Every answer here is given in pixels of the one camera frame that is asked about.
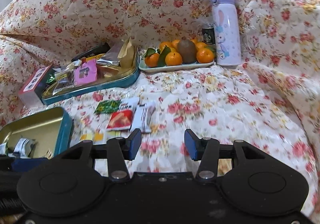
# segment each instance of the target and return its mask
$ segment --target cardboard box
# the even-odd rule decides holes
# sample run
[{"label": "cardboard box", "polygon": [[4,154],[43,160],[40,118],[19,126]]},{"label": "cardboard box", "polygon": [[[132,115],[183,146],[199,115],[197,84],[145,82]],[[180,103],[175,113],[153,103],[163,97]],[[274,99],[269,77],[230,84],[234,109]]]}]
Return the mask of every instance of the cardboard box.
[{"label": "cardboard box", "polygon": [[42,93],[47,86],[46,81],[52,73],[54,73],[52,66],[41,68],[35,71],[23,85],[18,96],[28,108],[43,106]]}]

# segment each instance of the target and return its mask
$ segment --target kiwi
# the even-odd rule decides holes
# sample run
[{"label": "kiwi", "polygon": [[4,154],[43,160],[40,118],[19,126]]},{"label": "kiwi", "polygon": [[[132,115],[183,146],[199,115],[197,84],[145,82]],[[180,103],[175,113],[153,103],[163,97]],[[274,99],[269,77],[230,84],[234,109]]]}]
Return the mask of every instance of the kiwi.
[{"label": "kiwi", "polygon": [[196,45],[190,40],[181,40],[177,45],[177,52],[182,56],[184,63],[192,63],[197,60]]}]

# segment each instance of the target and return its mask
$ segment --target thermos bottle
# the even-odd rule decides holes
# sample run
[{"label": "thermos bottle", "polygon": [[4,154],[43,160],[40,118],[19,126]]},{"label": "thermos bottle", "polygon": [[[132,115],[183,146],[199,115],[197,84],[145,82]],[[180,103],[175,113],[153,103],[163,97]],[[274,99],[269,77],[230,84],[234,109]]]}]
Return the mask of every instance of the thermos bottle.
[{"label": "thermos bottle", "polygon": [[217,64],[241,64],[240,34],[235,0],[211,0]]}]

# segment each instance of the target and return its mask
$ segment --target floral backdrop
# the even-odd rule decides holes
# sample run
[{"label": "floral backdrop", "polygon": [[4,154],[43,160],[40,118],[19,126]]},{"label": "floral backdrop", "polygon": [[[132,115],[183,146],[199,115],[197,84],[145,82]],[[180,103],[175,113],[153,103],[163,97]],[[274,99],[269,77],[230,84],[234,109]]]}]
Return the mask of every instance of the floral backdrop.
[{"label": "floral backdrop", "polygon": [[[74,97],[62,106],[74,118],[71,144],[88,135],[95,144],[126,132],[105,131],[108,116],[93,114],[99,101],[140,97],[156,101],[152,133],[143,136],[134,171],[196,171],[183,143],[191,128],[222,144],[244,139],[302,173],[309,195],[302,209],[320,223],[320,0],[236,0],[244,63],[147,75],[131,87]],[[13,0],[0,13],[0,125],[46,109],[26,109],[17,92],[44,65],[108,41],[132,36],[135,45],[198,38],[211,21],[209,0]],[[96,169],[107,173],[106,162]],[[221,162],[220,174],[230,169]]]}]

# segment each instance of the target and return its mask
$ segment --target floral fabric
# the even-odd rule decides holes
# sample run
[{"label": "floral fabric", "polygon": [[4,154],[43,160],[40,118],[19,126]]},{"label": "floral fabric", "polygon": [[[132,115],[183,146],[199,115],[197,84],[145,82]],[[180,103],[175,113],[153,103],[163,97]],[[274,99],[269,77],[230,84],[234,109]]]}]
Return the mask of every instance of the floral fabric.
[{"label": "floral fabric", "polygon": [[[138,96],[156,101],[152,133],[143,135],[129,172],[193,171],[183,143],[191,128],[222,144],[244,139],[302,173],[309,184],[303,213],[318,214],[320,0],[237,0],[244,63],[147,75],[131,87],[74,97],[62,106],[74,118],[71,145],[105,143],[127,132],[106,132],[108,116],[93,114],[101,100]],[[140,47],[159,41],[201,39],[211,21],[208,0],[13,0],[0,13],[0,125],[46,109],[28,110],[17,98],[37,68],[65,64],[101,42],[131,35]],[[96,169],[107,173],[106,161]],[[230,169],[221,161],[220,174]]]}]

